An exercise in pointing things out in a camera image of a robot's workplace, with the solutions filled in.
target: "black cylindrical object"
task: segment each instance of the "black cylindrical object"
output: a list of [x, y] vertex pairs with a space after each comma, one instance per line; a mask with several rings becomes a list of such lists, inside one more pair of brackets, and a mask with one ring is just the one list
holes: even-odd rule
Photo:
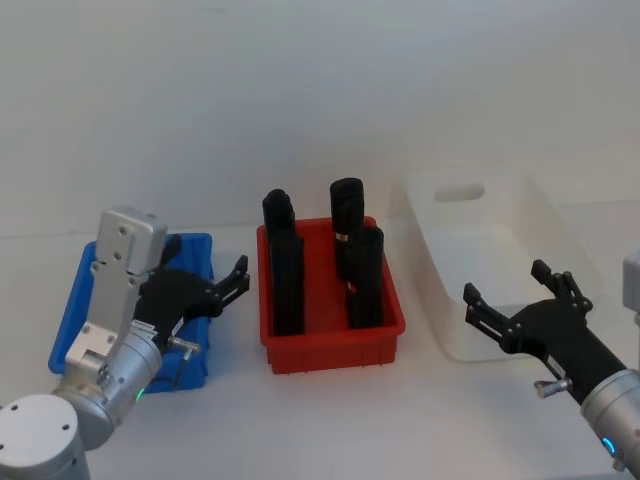
[[262, 213], [269, 242], [278, 231], [295, 232], [296, 216], [284, 190], [278, 188], [269, 192], [262, 200]]
[[336, 234], [336, 273], [340, 280], [347, 280], [346, 249], [349, 237], [364, 222], [364, 186], [359, 178], [343, 178], [331, 184], [331, 218]]
[[304, 333], [304, 240], [294, 232], [276, 231], [271, 239], [273, 333]]
[[347, 314], [351, 328], [383, 324], [383, 258], [384, 234], [378, 227], [363, 227], [350, 236], [346, 265]]

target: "white table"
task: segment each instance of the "white table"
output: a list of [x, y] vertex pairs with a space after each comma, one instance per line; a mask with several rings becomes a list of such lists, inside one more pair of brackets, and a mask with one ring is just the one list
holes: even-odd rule
[[[593, 329], [637, 367], [639, 334], [620, 297], [622, 259], [640, 247], [640, 202], [562, 213], [605, 277]], [[144, 397], [89, 454], [93, 478], [621, 478], [568, 395], [535, 395], [533, 382], [550, 377], [538, 361], [463, 364], [441, 354], [392, 222], [380, 223], [407, 321], [396, 362], [290, 376], [271, 373], [259, 341], [255, 227], [194, 229], [214, 235], [218, 277], [249, 255], [252, 289], [212, 324], [206, 387]], [[56, 384], [49, 351], [82, 247], [93, 239], [0, 240], [0, 404]]]

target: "robotic arm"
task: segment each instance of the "robotic arm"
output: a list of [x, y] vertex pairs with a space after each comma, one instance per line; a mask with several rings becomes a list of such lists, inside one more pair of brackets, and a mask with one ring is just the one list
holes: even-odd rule
[[218, 284], [165, 267], [180, 238], [131, 208], [103, 213], [92, 264], [87, 320], [69, 349], [66, 373], [50, 395], [0, 410], [0, 478], [86, 480], [85, 451], [122, 424], [170, 347], [189, 361], [199, 345], [176, 337], [184, 322], [216, 317], [249, 289], [247, 257]]
[[[640, 310], [632, 280], [640, 271], [625, 260], [625, 306]], [[554, 295], [525, 307], [512, 318], [500, 314], [468, 283], [464, 289], [467, 323], [494, 339], [509, 354], [532, 355], [555, 381], [538, 381], [541, 398], [567, 391], [613, 458], [618, 471], [628, 468], [640, 479], [640, 374], [625, 365], [589, 330], [585, 315], [593, 308], [570, 272], [553, 273], [536, 260], [531, 275]]]

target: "blue indicator light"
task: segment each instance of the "blue indicator light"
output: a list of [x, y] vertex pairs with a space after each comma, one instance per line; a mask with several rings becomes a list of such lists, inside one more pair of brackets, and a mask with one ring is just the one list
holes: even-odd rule
[[607, 450], [609, 450], [609, 453], [611, 455], [615, 455], [616, 454], [616, 446], [607, 437], [602, 437], [602, 444], [605, 446], [605, 448]]

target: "white backdrop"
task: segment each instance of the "white backdrop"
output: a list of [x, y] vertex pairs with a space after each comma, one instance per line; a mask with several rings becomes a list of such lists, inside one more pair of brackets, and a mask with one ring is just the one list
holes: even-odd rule
[[640, 198], [635, 0], [5, 0], [0, 235], [299, 217], [328, 184], [518, 162], [557, 202]]

